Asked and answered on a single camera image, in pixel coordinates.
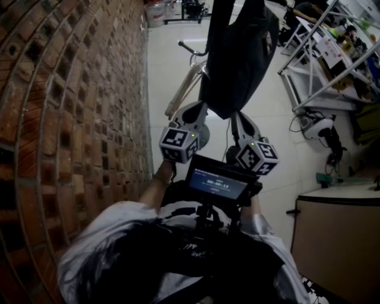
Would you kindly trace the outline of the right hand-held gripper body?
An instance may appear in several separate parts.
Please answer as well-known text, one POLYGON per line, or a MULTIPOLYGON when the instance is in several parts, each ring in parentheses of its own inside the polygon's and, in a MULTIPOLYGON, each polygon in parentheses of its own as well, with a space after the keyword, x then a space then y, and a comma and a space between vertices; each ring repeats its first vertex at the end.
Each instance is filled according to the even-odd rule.
POLYGON ((267 137, 260 132, 254 135, 233 133, 231 164, 257 175, 268 175, 280 162, 278 153, 267 137))

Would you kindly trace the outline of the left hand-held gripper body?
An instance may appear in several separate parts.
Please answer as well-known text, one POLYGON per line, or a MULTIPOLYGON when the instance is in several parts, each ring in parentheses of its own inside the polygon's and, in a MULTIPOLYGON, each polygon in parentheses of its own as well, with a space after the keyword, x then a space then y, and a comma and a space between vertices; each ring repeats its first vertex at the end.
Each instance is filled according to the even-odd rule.
POLYGON ((159 147, 165 160, 186 164, 207 144, 207 125, 204 119, 185 123, 176 118, 165 127, 159 147))

